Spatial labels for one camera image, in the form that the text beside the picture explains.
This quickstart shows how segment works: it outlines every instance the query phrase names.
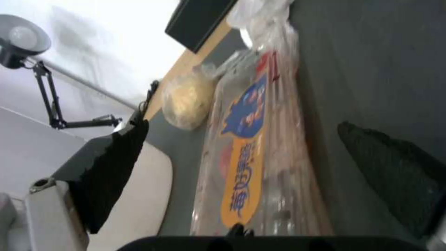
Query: black object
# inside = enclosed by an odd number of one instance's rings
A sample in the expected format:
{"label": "black object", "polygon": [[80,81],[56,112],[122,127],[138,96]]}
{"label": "black object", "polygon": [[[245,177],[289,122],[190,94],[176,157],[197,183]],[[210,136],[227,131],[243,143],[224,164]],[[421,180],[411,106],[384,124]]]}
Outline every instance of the black object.
{"label": "black object", "polygon": [[255,251],[424,251],[407,242],[384,237],[148,237],[118,251],[145,250]]}
{"label": "black object", "polygon": [[367,182],[416,237],[431,234],[446,205],[446,166],[416,145],[343,122],[338,133]]}
{"label": "black object", "polygon": [[119,199],[148,130],[147,120],[138,121],[127,132],[94,138],[53,174],[68,182],[79,217],[91,234],[99,231]]}
{"label": "black object", "polygon": [[45,52],[51,40],[40,27],[21,17],[0,15],[0,63],[6,68],[23,67],[26,57]]}
{"label": "black object", "polygon": [[[51,127],[55,129],[92,126],[116,127],[122,119],[115,118],[111,114],[90,121],[66,122],[63,119],[59,105],[59,97],[56,94],[51,71],[44,66],[42,61],[37,62],[32,67],[25,66],[27,57],[43,53],[50,47],[50,38],[37,25],[21,17],[0,15],[0,63],[10,69],[24,67],[33,70],[42,94],[43,102],[45,103]],[[42,77],[46,77],[48,85],[50,86],[51,96],[53,97],[52,107],[50,107]]]}
{"label": "black object", "polygon": [[[63,119],[62,111],[59,105],[59,97],[54,87],[53,77],[51,71],[48,70],[42,61],[37,62],[33,66],[34,76],[39,84],[40,93],[42,94],[43,102],[45,103],[46,112],[50,119],[50,126],[56,129],[65,128],[79,128],[79,127],[93,127],[93,126],[114,126],[116,127],[122,118],[115,118],[113,115],[106,115],[99,118],[95,118],[90,121],[76,121],[66,122]],[[48,96],[46,94],[45,86],[43,85],[42,77],[46,77],[48,85],[50,86],[51,96],[53,97],[53,105],[50,107]]]}
{"label": "black object", "polygon": [[196,53],[236,0],[182,0],[165,32]]}
{"label": "black object", "polygon": [[226,235],[227,237],[235,237],[235,236],[241,236],[241,237],[254,237],[254,230],[252,229],[246,229],[244,226],[240,223],[235,224],[232,226],[232,228],[229,230],[229,232]]}

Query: food package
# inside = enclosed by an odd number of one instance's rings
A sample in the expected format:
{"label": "food package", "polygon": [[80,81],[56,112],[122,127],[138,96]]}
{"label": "food package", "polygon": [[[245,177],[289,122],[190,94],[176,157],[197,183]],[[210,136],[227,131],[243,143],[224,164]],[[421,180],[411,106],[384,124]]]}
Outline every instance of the food package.
{"label": "food package", "polygon": [[236,223],[255,235],[319,234],[288,5],[239,0],[229,14],[228,23],[247,29],[253,47],[229,58],[216,87],[191,235],[226,235]]}
{"label": "food package", "polygon": [[217,79],[213,65],[199,65],[166,83],[161,107],[166,120],[184,130],[198,127],[211,108]]}

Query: desk lamp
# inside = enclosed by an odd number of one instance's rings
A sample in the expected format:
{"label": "desk lamp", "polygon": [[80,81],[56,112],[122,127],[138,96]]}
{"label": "desk lamp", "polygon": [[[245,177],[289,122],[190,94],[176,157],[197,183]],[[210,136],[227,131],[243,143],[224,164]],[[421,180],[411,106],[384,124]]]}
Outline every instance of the desk lamp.
{"label": "desk lamp", "polygon": [[[50,118],[50,126],[55,129],[79,128],[92,126],[116,127],[121,118],[106,115],[90,121],[67,122],[62,117],[59,97],[54,87],[51,71],[42,61],[28,67],[25,61],[29,56],[41,54],[51,47],[49,36],[40,27],[21,17],[0,14],[0,64],[9,69],[26,68],[34,72],[45,108]],[[48,95],[42,81],[46,77],[53,103],[50,106]]]}

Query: white wall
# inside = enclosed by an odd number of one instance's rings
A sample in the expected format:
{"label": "white wall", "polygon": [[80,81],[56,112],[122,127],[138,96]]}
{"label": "white wall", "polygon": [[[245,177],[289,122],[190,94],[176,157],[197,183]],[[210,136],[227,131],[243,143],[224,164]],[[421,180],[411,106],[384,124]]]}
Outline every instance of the white wall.
{"label": "white wall", "polygon": [[[113,114],[126,121],[133,112],[131,108],[91,91],[62,75],[54,74],[53,78],[66,121],[90,120],[106,114]],[[45,86],[51,97],[48,85],[45,84]],[[48,114],[32,70],[24,68],[11,70],[0,66],[0,107],[49,126]],[[70,133],[83,139],[91,139],[112,132],[112,126],[59,131],[59,133]]]}
{"label": "white wall", "polygon": [[52,175],[84,143],[0,108],[0,192],[23,199],[34,181]]}
{"label": "white wall", "polygon": [[164,33],[179,0],[0,0],[0,13],[43,28],[41,58],[137,105],[184,47]]}

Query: black cable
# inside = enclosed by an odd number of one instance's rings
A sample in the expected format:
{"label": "black cable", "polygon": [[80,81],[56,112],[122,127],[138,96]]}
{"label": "black cable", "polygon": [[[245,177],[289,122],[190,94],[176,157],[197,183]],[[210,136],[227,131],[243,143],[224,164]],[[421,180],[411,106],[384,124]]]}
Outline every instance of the black cable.
{"label": "black cable", "polygon": [[147,108],[149,106],[149,102],[152,99],[153,95],[155,94],[155,91],[158,89],[160,82],[158,80],[154,80],[150,84],[150,89],[147,91],[146,99],[143,102],[140,102],[138,105],[138,114],[135,116],[135,119],[131,120],[131,124],[136,124],[138,121],[144,120],[144,115],[147,111]]}

